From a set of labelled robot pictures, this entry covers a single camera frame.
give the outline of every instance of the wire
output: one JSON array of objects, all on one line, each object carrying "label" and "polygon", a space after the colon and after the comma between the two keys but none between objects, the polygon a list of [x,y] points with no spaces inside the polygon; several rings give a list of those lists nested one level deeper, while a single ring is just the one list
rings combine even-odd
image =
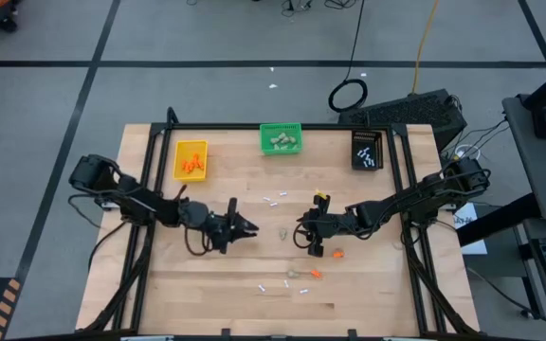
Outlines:
[{"label": "wire", "polygon": [[452,231],[456,232],[456,227],[452,226],[451,224],[448,224],[446,222],[442,222],[441,220],[433,220],[434,223],[436,224],[441,224],[443,225],[444,227],[447,227],[448,229],[451,229]]},{"label": "wire", "polygon": [[77,198],[93,198],[93,197],[94,196],[92,194],[73,194],[73,195],[69,196],[66,201],[68,202],[69,205],[71,205],[71,207],[75,208],[75,210],[77,211],[77,214],[79,214],[82,218],[84,218],[88,223],[90,223],[95,228],[100,228],[99,224],[94,223],[93,220],[91,220],[88,216],[86,216],[80,210],[80,208],[73,203],[73,200],[77,199]]},{"label": "wire", "polygon": [[122,227],[126,225],[126,222],[121,223],[119,226],[112,229],[109,233],[107,233],[104,237],[102,237],[99,242],[96,243],[94,248],[92,249],[92,252],[90,253],[90,259],[87,262],[87,270],[90,271],[90,268],[92,267],[92,259],[94,258],[94,255],[96,254],[96,250],[98,250],[99,246],[106,241],[107,238],[113,236],[117,231],[121,230]]},{"label": "wire", "polygon": [[480,143],[484,137],[486,137],[486,136],[490,135],[492,132],[494,132],[505,121],[506,120],[501,121],[499,124],[497,124],[496,127],[494,127],[494,129],[492,129],[489,132],[487,132],[486,134],[483,134],[482,136],[480,136],[480,138],[477,141],[475,141],[475,143],[473,143],[470,148],[467,148],[466,151],[464,151],[463,156],[461,156],[461,158],[470,156],[471,154],[467,155],[467,152],[469,152],[473,147],[476,147],[478,145],[478,143]]},{"label": "wire", "polygon": [[323,2],[323,6],[328,9],[350,9],[355,3],[357,0],[326,0]]},{"label": "wire", "polygon": [[366,0],[361,0],[361,8],[359,9],[359,19],[357,19],[357,30],[355,31],[355,39],[353,41],[353,50],[351,51],[351,60],[349,61],[349,70],[347,70],[347,76],[345,76],[345,80],[349,79],[349,74],[351,73],[351,67],[353,67],[353,58],[355,56],[355,47],[357,46],[357,37],[359,37],[359,28],[361,27],[361,14],[364,11],[364,4],[365,3],[366,3]]},{"label": "wire", "polygon": [[476,130],[472,130],[470,131],[469,133],[467,133],[467,135],[465,135],[463,138],[459,138],[458,141],[456,141],[456,146],[458,146],[459,143],[465,141],[471,134],[473,133],[479,133],[479,132],[488,132],[490,130],[494,130],[494,129],[497,129],[499,128],[499,126],[506,120],[505,119],[502,119],[499,123],[493,125],[492,127],[489,127],[489,128],[483,128],[483,129],[476,129]]},{"label": "wire", "polygon": [[[368,85],[366,84],[365,81],[360,79],[348,80],[349,75],[351,74],[351,68],[353,67],[355,47],[357,46],[357,38],[359,37],[359,28],[361,27],[361,17],[364,12],[365,4],[366,4],[366,0],[361,0],[361,7],[359,9],[359,19],[357,19],[357,30],[355,31],[355,39],[353,41],[353,49],[351,51],[351,59],[349,60],[349,69],[347,70],[347,76],[345,76],[345,79],[339,85],[337,85],[337,87],[334,88],[334,90],[332,90],[332,93],[330,93],[330,96],[328,96],[328,106],[330,107],[330,109],[334,110],[337,113],[344,113],[354,109],[359,109],[366,102],[366,99],[368,98]],[[357,102],[355,102],[354,104],[346,108],[338,108],[334,105],[334,97],[337,95],[337,92],[343,87],[345,87],[347,84],[358,84],[361,87],[361,97],[357,100]]]},{"label": "wire", "polygon": [[190,254],[194,256],[204,256],[208,252],[212,250],[212,248],[209,247],[210,239],[206,237],[206,232],[201,231],[201,245],[204,248],[201,252],[195,252],[191,249],[191,246],[189,245],[189,229],[185,227],[185,246],[187,246],[187,251],[189,251]]},{"label": "wire", "polygon": [[499,289],[496,285],[494,285],[494,283],[492,283],[489,279],[485,278],[484,276],[480,275],[480,273],[478,273],[477,271],[471,269],[470,267],[467,267],[466,270],[468,272],[472,273],[473,275],[477,276],[478,278],[480,278],[484,282],[488,283],[488,285],[490,285],[492,287],[492,289],[494,289],[497,293],[499,293],[499,295],[501,295],[504,299],[506,299],[509,302],[513,303],[514,305],[520,307],[522,310],[530,313],[535,318],[540,318],[541,320],[546,322],[546,317],[545,316],[543,316],[540,313],[535,313],[532,309],[526,307],[525,305],[523,305],[523,304],[517,302],[516,300],[514,300],[513,298],[509,297],[506,293],[504,293],[501,289]]},{"label": "wire", "polygon": [[510,127],[506,127],[506,128],[504,128],[504,129],[501,129],[501,130],[495,132],[492,136],[488,137],[488,139],[485,140],[485,141],[482,143],[482,145],[480,145],[480,149],[481,149],[486,143],[490,142],[490,140],[493,139],[494,136],[496,136],[496,135],[498,135],[498,134],[500,134],[500,133],[506,131],[506,130],[509,129],[509,128],[510,128]]},{"label": "wire", "polygon": [[294,6],[292,4],[292,0],[285,0],[284,2],[282,2],[282,15],[286,18],[289,18],[295,13],[300,13],[311,9],[311,1],[313,0],[307,0],[304,6],[302,5],[302,1],[303,0],[299,0],[299,4],[297,6]]},{"label": "wire", "polygon": [[425,33],[423,33],[423,39],[421,39],[421,44],[418,45],[418,54],[416,55],[416,65],[414,66],[414,83],[412,84],[412,94],[416,93],[416,86],[418,85],[418,67],[421,63],[421,54],[423,53],[423,45],[427,39],[428,32],[431,30],[431,24],[433,23],[433,17],[435,16],[435,10],[437,9],[437,4],[439,0],[435,0],[433,3],[433,9],[431,14],[428,16],[427,27],[425,28]]}]

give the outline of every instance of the wooden table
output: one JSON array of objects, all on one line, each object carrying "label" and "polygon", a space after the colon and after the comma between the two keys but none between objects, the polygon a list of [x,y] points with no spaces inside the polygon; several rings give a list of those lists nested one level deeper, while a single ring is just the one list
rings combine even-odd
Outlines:
[{"label": "wooden table", "polygon": [[[149,125],[127,125],[121,141],[118,163],[122,171],[136,178],[140,177],[148,132]],[[206,139],[209,160],[207,181],[190,184],[184,195],[220,214],[227,211],[228,199],[237,197],[238,210],[261,230],[257,238],[231,244],[225,256],[212,252],[197,258],[185,248],[183,228],[158,224],[140,333],[219,335],[221,329],[231,328],[233,335],[340,336],[347,335],[348,329],[357,329],[361,336],[418,334],[397,215],[367,241],[351,236],[324,240],[325,255],[321,259],[308,256],[291,238],[296,220],[313,206],[316,188],[331,195],[330,212],[335,213],[349,204],[380,200],[395,193],[385,136],[384,169],[376,172],[351,170],[350,131],[303,131],[300,154],[268,157],[260,150],[257,130],[172,133],[173,146],[187,139]],[[440,169],[429,126],[409,126],[409,141],[419,180]],[[395,144],[406,186],[408,178],[398,137]],[[166,198],[174,197],[181,186],[172,179],[173,146],[163,183]],[[151,175],[152,187],[155,171]],[[287,191],[287,196],[281,197],[282,191]],[[270,207],[263,197],[279,205]],[[449,213],[441,212],[440,220],[452,224]],[[117,212],[105,213],[100,238],[118,221]],[[284,241],[280,229],[288,231]],[[129,231],[129,227],[122,229],[96,254],[78,328],[88,325],[117,290]],[[442,225],[428,231],[440,289],[467,324],[478,329],[456,233]],[[191,231],[190,237],[193,248],[198,249],[199,233]],[[338,247],[345,251],[343,259],[332,257]],[[288,279],[286,272],[290,269],[299,272],[300,277]],[[319,270],[323,278],[313,278],[313,269]],[[289,289],[284,287],[285,279]],[[259,290],[259,284],[266,292]],[[299,289],[303,288],[309,292],[301,295]],[[430,296],[424,287],[423,296],[428,307],[428,328],[434,331]],[[133,301],[131,293],[123,326],[129,326]]]}]

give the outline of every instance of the green tray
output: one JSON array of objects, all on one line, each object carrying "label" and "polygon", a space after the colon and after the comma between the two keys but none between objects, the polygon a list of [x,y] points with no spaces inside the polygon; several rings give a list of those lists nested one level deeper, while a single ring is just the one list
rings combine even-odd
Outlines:
[{"label": "green tray", "polygon": [[[287,136],[296,138],[296,149],[293,149],[293,145],[287,150],[276,150],[274,144],[271,143],[272,137],[277,137],[281,133],[285,133]],[[267,123],[261,124],[261,150],[265,155],[284,155],[300,153],[302,151],[302,128],[300,123]]]}]

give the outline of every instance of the black cable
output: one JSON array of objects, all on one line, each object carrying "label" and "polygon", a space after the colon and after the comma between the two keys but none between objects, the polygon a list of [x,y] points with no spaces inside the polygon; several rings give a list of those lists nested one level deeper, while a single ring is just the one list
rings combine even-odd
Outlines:
[{"label": "black cable", "polygon": [[73,194],[73,195],[69,196],[66,201],[68,202],[69,205],[71,205],[71,207],[75,208],[75,210],[77,211],[77,214],[79,214],[82,218],[84,218],[88,223],[90,223],[95,228],[100,228],[99,224],[94,223],[94,221],[92,221],[88,216],[86,216],[80,210],[80,208],[73,203],[73,200],[77,199],[77,198],[93,198],[93,197],[94,196],[92,194]]},{"label": "black cable", "polygon": [[498,134],[500,134],[500,133],[506,131],[506,130],[509,129],[509,128],[510,128],[510,127],[506,127],[506,128],[504,128],[504,129],[501,129],[501,130],[495,132],[492,136],[488,137],[488,139],[485,140],[485,141],[482,143],[482,145],[480,145],[480,147],[479,147],[480,150],[483,148],[483,146],[485,146],[486,143],[490,142],[490,140],[493,139],[494,136],[496,136],[496,135],[498,135]]},{"label": "black cable", "polygon": [[482,142],[482,139],[483,139],[484,137],[490,135],[490,134],[491,134],[492,132],[494,132],[497,128],[499,128],[499,126],[500,126],[503,122],[506,122],[506,121],[507,121],[507,120],[505,119],[505,120],[499,122],[499,124],[498,124],[496,127],[494,127],[494,129],[492,129],[492,130],[490,130],[489,132],[487,132],[486,134],[483,134],[482,136],[480,136],[480,138],[479,138],[477,141],[475,141],[475,143],[472,143],[471,146],[470,146],[469,148],[467,148],[466,151],[463,152],[463,156],[461,156],[461,158],[466,157],[466,156],[468,157],[467,152],[469,152],[471,149],[473,149],[473,147],[476,147],[476,146],[478,145],[478,143]]},{"label": "black cable", "polygon": [[[362,81],[359,79],[348,80],[349,75],[351,74],[351,68],[353,67],[355,47],[357,46],[357,38],[359,37],[359,28],[361,27],[361,17],[364,12],[364,4],[366,4],[366,0],[361,1],[361,8],[359,9],[359,19],[357,20],[357,30],[355,31],[355,40],[353,42],[353,50],[351,51],[351,59],[349,61],[349,69],[347,70],[347,76],[345,76],[345,79],[336,88],[334,88],[334,90],[332,90],[332,93],[328,97],[328,106],[330,107],[330,109],[334,110],[337,113],[344,113],[350,110],[360,108],[366,102],[366,98],[368,97],[368,85],[366,85],[365,81]],[[348,84],[357,84],[361,87],[361,98],[359,98],[357,102],[354,103],[353,105],[350,105],[345,108],[338,108],[334,105],[334,97],[337,95],[337,92],[340,89],[342,89]]]},{"label": "black cable", "polygon": [[436,223],[436,224],[442,224],[442,225],[446,226],[447,228],[451,229],[452,231],[456,232],[456,227],[452,226],[451,224],[448,224],[446,222],[442,222],[441,220],[438,220],[438,219],[433,220],[433,222]]},{"label": "black cable", "polygon": [[99,246],[106,241],[107,238],[113,236],[117,231],[121,230],[121,228],[126,225],[126,222],[121,223],[119,226],[112,229],[109,233],[107,233],[104,237],[102,237],[99,242],[96,243],[94,248],[92,249],[92,252],[90,253],[90,259],[87,262],[87,270],[90,271],[90,268],[92,267],[92,259],[94,258],[94,255],[96,254],[96,250],[98,250]]},{"label": "black cable", "polygon": [[356,2],[357,0],[326,0],[323,6],[328,9],[350,9]]},{"label": "black cable", "polygon": [[467,135],[465,135],[463,138],[460,138],[458,141],[456,141],[456,146],[458,147],[459,143],[463,142],[465,139],[467,139],[471,134],[473,133],[478,133],[478,132],[489,132],[491,130],[495,130],[497,128],[499,128],[499,126],[504,122],[506,121],[507,119],[503,119],[501,120],[499,123],[493,125],[492,127],[489,127],[489,128],[483,128],[483,129],[476,129],[476,130],[472,130],[470,131],[469,133],[467,133]]},{"label": "black cable", "polygon": [[535,313],[532,309],[526,307],[525,305],[523,305],[523,304],[517,302],[516,300],[514,300],[513,298],[509,297],[506,293],[504,293],[501,289],[499,289],[496,285],[494,285],[494,283],[492,283],[489,279],[485,278],[484,276],[480,275],[480,273],[478,273],[477,271],[471,269],[470,267],[467,267],[466,270],[469,271],[470,273],[472,273],[473,275],[477,276],[478,278],[480,278],[484,282],[488,283],[488,285],[490,285],[492,287],[492,289],[494,289],[497,293],[499,293],[499,295],[501,295],[504,299],[506,299],[509,302],[513,303],[514,305],[520,307],[522,310],[530,313],[535,318],[539,318],[542,321],[546,322],[546,317],[545,316],[543,316],[542,314]]},{"label": "black cable", "polygon": [[202,252],[195,252],[191,249],[191,246],[189,245],[189,229],[185,227],[185,246],[187,246],[187,251],[197,257],[204,256],[211,251],[209,248],[209,239],[206,239],[206,232],[204,231],[201,232],[201,245],[204,247],[204,251]]},{"label": "black cable", "polygon": [[300,13],[307,11],[311,9],[311,1],[313,0],[307,0],[307,3],[303,6],[302,5],[303,0],[299,0],[299,4],[295,7],[292,3],[292,0],[285,0],[282,2],[282,15],[286,18],[289,18],[293,16],[295,13]]}]

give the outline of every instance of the black power cable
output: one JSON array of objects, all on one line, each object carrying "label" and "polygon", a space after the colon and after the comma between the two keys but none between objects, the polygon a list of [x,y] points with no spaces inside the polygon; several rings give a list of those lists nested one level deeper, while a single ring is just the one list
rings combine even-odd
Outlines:
[{"label": "black power cable", "polygon": [[92,267],[92,259],[94,258],[94,255],[96,255],[96,250],[98,250],[99,246],[107,240],[107,238],[113,236],[116,232],[118,232],[119,230],[121,230],[122,227],[124,227],[126,225],[126,222],[123,222],[121,223],[119,226],[115,227],[114,229],[111,230],[111,232],[107,233],[106,236],[102,237],[101,240],[99,240],[99,242],[96,243],[96,245],[94,246],[94,248],[92,249],[92,252],[90,253],[90,259],[88,260],[87,262],[87,270],[90,271],[90,268]]},{"label": "black power cable", "polygon": [[[361,17],[364,12],[364,4],[366,3],[366,0],[361,1],[361,8],[359,9],[359,19],[357,20],[357,30],[355,32],[355,40],[353,42],[353,51],[351,52],[351,60],[349,61],[349,69],[347,70],[347,76],[345,76],[344,81],[342,81],[334,90],[332,90],[332,93],[328,97],[328,106],[330,109],[334,110],[337,113],[344,113],[350,110],[359,109],[364,102],[366,101],[366,98],[368,97],[368,85],[366,85],[365,81],[354,79],[349,80],[349,75],[351,74],[351,67],[353,66],[353,58],[355,56],[355,47],[357,46],[357,37],[359,37],[359,28],[361,26]],[[337,92],[345,87],[345,85],[348,84],[357,84],[361,87],[361,98],[353,105],[350,105],[345,108],[338,108],[334,105],[334,97],[337,95]]]},{"label": "black power cable", "polygon": [[357,0],[326,0],[323,6],[328,9],[350,9],[355,3]]},{"label": "black power cable", "polygon": [[499,289],[496,285],[494,285],[494,283],[492,283],[488,278],[485,278],[484,276],[480,275],[480,273],[478,273],[477,271],[475,271],[475,270],[473,270],[473,269],[471,269],[469,267],[467,267],[466,270],[469,271],[470,273],[472,273],[473,275],[477,276],[478,278],[480,278],[484,282],[486,282],[490,287],[492,287],[492,289],[494,289],[497,293],[499,293],[499,295],[501,295],[504,299],[506,299],[509,302],[513,303],[514,305],[520,307],[522,310],[530,313],[535,318],[539,318],[542,321],[546,322],[546,317],[545,316],[536,313],[532,309],[526,307],[525,305],[523,305],[523,304],[517,302],[516,300],[514,300],[513,298],[509,297],[506,293],[504,293],[501,289]]}]

